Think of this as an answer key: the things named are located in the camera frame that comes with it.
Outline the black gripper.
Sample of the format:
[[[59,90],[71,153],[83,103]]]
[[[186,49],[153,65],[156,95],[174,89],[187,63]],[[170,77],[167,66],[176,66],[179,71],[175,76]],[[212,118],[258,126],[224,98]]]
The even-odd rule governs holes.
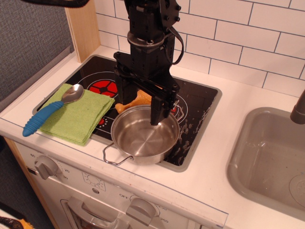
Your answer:
[[[151,125],[167,118],[180,87],[170,75],[175,37],[168,35],[158,45],[131,44],[131,53],[116,52],[115,81],[120,103],[132,102],[140,90],[152,97]]]

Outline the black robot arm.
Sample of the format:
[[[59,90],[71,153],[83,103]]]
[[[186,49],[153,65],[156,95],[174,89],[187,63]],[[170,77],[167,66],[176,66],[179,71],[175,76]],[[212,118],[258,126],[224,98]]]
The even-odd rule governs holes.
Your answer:
[[[118,95],[122,104],[132,102],[138,90],[151,100],[151,125],[167,118],[180,90],[170,75],[170,67],[183,55],[173,59],[175,40],[183,40],[173,25],[180,21],[181,6],[175,0],[127,0],[130,30],[127,40],[130,54],[116,52],[114,69]]]

